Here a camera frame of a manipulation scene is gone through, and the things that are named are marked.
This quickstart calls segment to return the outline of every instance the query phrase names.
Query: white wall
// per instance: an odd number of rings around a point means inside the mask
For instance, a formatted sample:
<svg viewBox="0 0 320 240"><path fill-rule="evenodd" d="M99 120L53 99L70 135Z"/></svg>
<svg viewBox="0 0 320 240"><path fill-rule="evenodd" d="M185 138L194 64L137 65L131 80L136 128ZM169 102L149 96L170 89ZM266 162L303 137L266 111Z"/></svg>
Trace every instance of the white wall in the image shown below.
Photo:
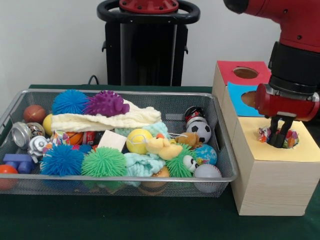
<svg viewBox="0 0 320 240"><path fill-rule="evenodd" d="M0 114L30 84L107 82L102 0L0 0ZM191 0L201 9L189 25L182 85L212 86L217 60L268 62L280 28L268 19L237 15L223 0Z"/></svg>

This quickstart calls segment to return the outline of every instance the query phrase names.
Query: yellow top panel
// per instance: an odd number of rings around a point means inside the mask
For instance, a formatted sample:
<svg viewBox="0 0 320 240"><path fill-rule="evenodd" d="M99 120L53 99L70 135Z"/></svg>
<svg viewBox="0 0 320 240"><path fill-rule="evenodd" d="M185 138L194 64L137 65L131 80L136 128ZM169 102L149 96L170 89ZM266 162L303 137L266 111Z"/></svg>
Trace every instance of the yellow top panel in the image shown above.
<svg viewBox="0 0 320 240"><path fill-rule="evenodd" d="M291 129L299 136L299 143L290 149L275 148L258 140L258 129L270 126L270 119L264 117L239 117L247 144L255 160L311 163L320 162L320 148L300 121L294 121Z"/></svg>

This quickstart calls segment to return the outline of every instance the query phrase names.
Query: purple spiky ball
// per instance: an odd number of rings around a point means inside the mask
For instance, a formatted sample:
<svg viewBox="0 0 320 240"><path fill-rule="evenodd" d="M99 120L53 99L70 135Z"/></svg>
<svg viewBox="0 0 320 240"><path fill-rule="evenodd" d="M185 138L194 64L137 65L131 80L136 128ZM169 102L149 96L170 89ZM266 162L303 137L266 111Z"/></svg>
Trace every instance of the purple spiky ball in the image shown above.
<svg viewBox="0 0 320 240"><path fill-rule="evenodd" d="M119 114L126 114L130 110L129 104L124 104L124 99L113 91L101 91L94 97L89 97L87 106L84 109L85 114L101 114L106 117L112 117Z"/></svg>

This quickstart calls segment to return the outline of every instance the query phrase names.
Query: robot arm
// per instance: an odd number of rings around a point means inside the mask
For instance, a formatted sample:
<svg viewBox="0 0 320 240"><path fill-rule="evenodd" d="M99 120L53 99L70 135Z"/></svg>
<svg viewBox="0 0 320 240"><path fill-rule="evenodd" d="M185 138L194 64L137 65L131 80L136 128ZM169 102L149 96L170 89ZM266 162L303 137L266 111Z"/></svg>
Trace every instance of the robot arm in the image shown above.
<svg viewBox="0 0 320 240"><path fill-rule="evenodd" d="M231 11L271 19L280 24L274 44L269 84L260 84L255 108L271 117L270 144L280 148L293 120L309 121L319 109L320 1L318 0L224 0ZM284 120L276 135L278 120Z"/></svg>

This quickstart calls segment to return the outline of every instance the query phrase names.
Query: green table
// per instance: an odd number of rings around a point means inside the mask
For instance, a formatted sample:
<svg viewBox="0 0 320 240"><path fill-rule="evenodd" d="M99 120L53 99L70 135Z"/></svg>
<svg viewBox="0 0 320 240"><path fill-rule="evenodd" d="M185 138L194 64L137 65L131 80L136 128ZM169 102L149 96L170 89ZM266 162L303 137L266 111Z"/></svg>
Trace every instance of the green table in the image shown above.
<svg viewBox="0 0 320 240"><path fill-rule="evenodd" d="M102 85L30 87L137 90ZM211 93L210 87L156 90ZM320 239L319 187L302 217L238 216L230 186L220 198L0 195L0 203L1 240Z"/></svg>

